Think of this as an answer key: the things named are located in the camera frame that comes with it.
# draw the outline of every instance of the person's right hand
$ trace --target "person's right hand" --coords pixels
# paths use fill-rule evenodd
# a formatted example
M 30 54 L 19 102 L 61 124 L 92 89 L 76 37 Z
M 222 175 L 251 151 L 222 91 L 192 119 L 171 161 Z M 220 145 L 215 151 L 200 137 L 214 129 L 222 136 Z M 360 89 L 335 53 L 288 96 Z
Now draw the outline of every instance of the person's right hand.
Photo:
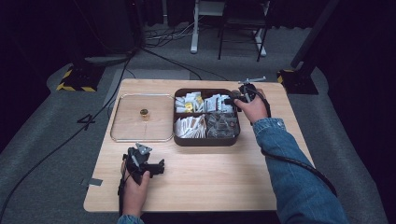
M 257 89 L 257 91 L 261 93 L 265 99 L 265 95 L 262 90 Z M 250 120 L 252 124 L 259 119 L 268 118 L 267 109 L 265 108 L 265 104 L 260 96 L 256 96 L 250 103 L 244 103 L 238 99 L 233 100 L 233 102 L 244 111 L 247 119 Z

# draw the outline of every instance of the hand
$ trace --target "hand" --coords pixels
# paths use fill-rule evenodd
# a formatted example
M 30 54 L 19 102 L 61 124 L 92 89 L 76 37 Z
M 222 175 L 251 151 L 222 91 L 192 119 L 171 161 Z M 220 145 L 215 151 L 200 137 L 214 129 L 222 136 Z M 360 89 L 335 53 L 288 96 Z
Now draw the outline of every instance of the hand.
M 257 89 L 257 91 L 261 93 L 265 99 L 265 94 L 262 92 L 262 90 Z M 260 98 L 259 96 L 254 97 L 254 100 L 251 101 L 250 103 L 244 103 L 238 99 L 233 100 L 233 102 L 244 111 L 245 115 L 247 116 L 247 119 L 250 120 L 252 124 L 259 119 L 268 118 L 268 113 L 267 113 L 267 109 L 265 108 L 265 104 L 262 101 L 262 98 Z
M 125 161 L 121 166 L 121 173 L 123 173 L 125 168 Z M 133 215 L 135 217 L 140 217 L 142 214 L 142 208 L 145 204 L 148 195 L 149 186 L 149 171 L 143 173 L 142 182 L 140 186 L 134 182 L 131 176 L 129 176 L 128 170 L 125 171 L 125 188 L 124 188 L 124 198 L 123 198 L 123 215 Z

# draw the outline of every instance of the denim sleeve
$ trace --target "denim sleeve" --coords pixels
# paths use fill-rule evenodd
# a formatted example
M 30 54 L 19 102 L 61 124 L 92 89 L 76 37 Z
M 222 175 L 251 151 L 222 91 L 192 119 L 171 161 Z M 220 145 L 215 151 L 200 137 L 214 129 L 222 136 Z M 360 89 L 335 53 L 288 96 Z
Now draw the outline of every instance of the denim sleeve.
M 311 164 L 282 119 L 260 119 L 253 131 L 266 152 Z M 265 160 L 281 223 L 348 223 L 342 205 L 318 177 L 291 163 Z
M 145 224 L 139 217 L 131 215 L 122 215 L 119 217 L 117 224 Z

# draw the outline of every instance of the controller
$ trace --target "controller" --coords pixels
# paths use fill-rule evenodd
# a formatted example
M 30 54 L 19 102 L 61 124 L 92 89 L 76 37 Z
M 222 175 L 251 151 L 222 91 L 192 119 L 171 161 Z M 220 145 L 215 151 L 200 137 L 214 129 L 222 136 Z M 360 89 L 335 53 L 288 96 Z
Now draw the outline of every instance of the controller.
M 136 147 L 128 148 L 128 155 L 124 154 L 122 159 L 126 159 L 126 168 L 131 174 L 134 182 L 140 185 L 142 181 L 142 175 L 146 171 L 149 171 L 150 178 L 155 175 L 163 174 L 165 160 L 162 159 L 158 164 L 149 164 L 149 152 L 152 150 L 150 147 L 143 146 L 136 143 Z
M 264 80 L 264 79 L 265 79 L 265 77 L 257 78 L 254 80 L 257 81 L 257 80 Z M 241 108 L 239 108 L 233 102 L 233 100 L 238 99 L 244 103 L 250 103 L 252 100 L 254 100 L 254 98 L 256 98 L 256 95 L 259 94 L 260 98 L 262 98 L 262 102 L 264 103 L 265 108 L 267 110 L 268 118 L 271 118 L 270 104 L 268 103 L 268 101 L 266 99 L 264 99 L 264 97 L 259 92 L 257 92 L 256 87 L 253 84 L 251 84 L 249 81 L 253 81 L 253 79 L 249 80 L 247 78 L 246 81 L 239 82 L 239 83 L 243 83 L 243 85 L 238 88 L 239 91 L 232 91 L 232 94 L 230 95 L 230 99 L 225 99 L 224 104 L 235 106 L 236 110 L 238 112 L 242 112 Z
M 242 102 L 249 103 L 256 97 L 257 90 L 256 87 L 251 83 L 244 83 L 238 89 L 239 91 L 232 91 L 230 99 L 225 99 L 224 104 L 235 106 L 237 111 L 241 112 L 241 108 L 236 106 L 236 104 L 233 103 L 233 100 L 238 99 Z

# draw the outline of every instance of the gray floor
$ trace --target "gray floor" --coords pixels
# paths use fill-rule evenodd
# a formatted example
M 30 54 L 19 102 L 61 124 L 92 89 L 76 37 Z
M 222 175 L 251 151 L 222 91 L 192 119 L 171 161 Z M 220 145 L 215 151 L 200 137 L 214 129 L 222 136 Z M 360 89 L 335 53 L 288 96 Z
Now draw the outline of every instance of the gray floor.
M 268 55 L 258 63 L 255 61 L 257 51 L 253 46 L 235 47 L 232 44 L 224 46 L 222 58 L 218 61 L 219 43 L 215 29 L 202 29 L 197 54 L 190 54 L 190 35 L 150 50 L 204 69 L 192 68 L 204 80 L 223 80 L 214 73 L 231 81 L 266 76 L 267 81 L 276 82 L 276 71 L 290 68 L 291 60 L 308 33 L 308 29 L 298 28 L 270 30 L 265 45 Z M 1 204 L 35 164 L 81 127 L 81 124 L 77 124 L 78 119 L 101 109 L 122 64 L 106 69 L 98 92 L 56 91 L 67 68 L 66 64 L 49 78 L 51 95 L 0 154 Z M 140 51 L 128 64 L 128 69 L 183 68 Z M 289 95 L 289 99 L 317 168 L 337 188 L 338 197 L 351 223 L 387 223 L 375 182 L 349 142 L 327 96 L 325 77 L 317 69 L 312 78 L 319 95 Z M 92 175 L 107 123 L 105 109 L 88 131 L 80 132 L 33 170 L 12 195 L 3 223 L 115 223 L 118 217 L 116 213 L 88 213 L 83 209 L 86 188 L 80 185 L 83 178 Z M 157 223 L 168 223 L 161 214 L 158 217 Z M 221 222 L 212 219 L 205 223 Z M 269 218 L 257 220 L 257 223 L 273 221 Z

